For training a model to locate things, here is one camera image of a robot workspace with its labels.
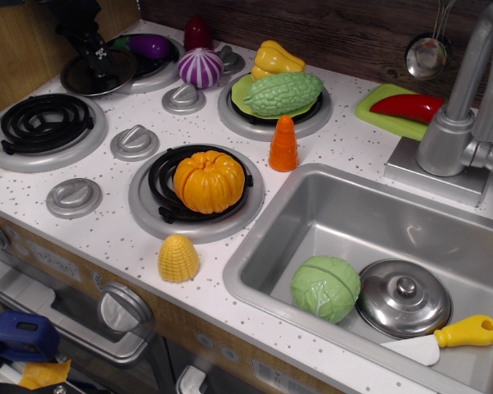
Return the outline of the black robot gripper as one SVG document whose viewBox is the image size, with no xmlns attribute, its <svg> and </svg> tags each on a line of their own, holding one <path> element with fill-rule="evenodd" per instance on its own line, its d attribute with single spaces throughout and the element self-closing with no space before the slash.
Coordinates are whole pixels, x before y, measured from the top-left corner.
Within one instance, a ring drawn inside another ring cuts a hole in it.
<svg viewBox="0 0 493 394">
<path fill-rule="evenodd" d="M 94 0 L 53 0 L 44 5 L 57 20 L 56 31 L 81 52 L 98 76 L 107 75 L 114 66 L 114 57 L 100 36 L 95 21 L 101 7 Z"/>
</svg>

